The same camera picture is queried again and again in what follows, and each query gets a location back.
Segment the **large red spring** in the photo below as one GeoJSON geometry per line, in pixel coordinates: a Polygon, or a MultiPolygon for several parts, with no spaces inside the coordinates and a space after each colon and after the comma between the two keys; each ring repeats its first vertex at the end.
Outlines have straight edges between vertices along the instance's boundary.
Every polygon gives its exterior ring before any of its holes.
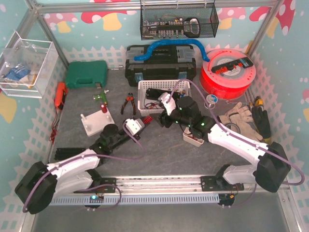
{"type": "Polygon", "coordinates": [[[146,116],[142,121],[144,124],[149,124],[153,118],[151,116],[146,116]]]}
{"type": "Polygon", "coordinates": [[[107,109],[106,104],[103,103],[100,107],[101,107],[101,110],[102,110],[102,112],[103,112],[104,114],[107,113],[108,109],[107,109]]]}

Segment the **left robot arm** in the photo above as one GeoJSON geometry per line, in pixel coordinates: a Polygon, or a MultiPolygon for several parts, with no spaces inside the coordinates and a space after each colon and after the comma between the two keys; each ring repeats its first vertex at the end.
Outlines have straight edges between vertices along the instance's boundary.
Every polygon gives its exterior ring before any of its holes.
{"type": "Polygon", "coordinates": [[[57,197],[108,186],[95,169],[106,159],[116,159],[112,153],[119,146],[129,140],[138,142],[145,126],[144,117],[126,119],[122,129],[108,124],[88,149],[59,148],[54,163],[34,163],[14,190],[24,204],[22,211],[34,215],[57,197]]]}

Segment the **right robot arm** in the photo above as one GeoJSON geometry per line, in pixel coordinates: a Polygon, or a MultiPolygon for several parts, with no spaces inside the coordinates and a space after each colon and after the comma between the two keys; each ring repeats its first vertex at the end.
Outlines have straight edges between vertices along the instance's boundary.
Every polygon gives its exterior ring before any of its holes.
{"type": "Polygon", "coordinates": [[[257,183],[268,192],[278,191],[291,170],[280,144],[258,142],[232,131],[222,123],[216,123],[214,118],[201,114],[190,96],[175,101],[165,92],[158,100],[164,107],[158,117],[161,126],[169,128],[172,123],[186,126],[195,138],[220,145],[249,162],[243,166],[224,165],[216,175],[220,185],[257,183]]]}

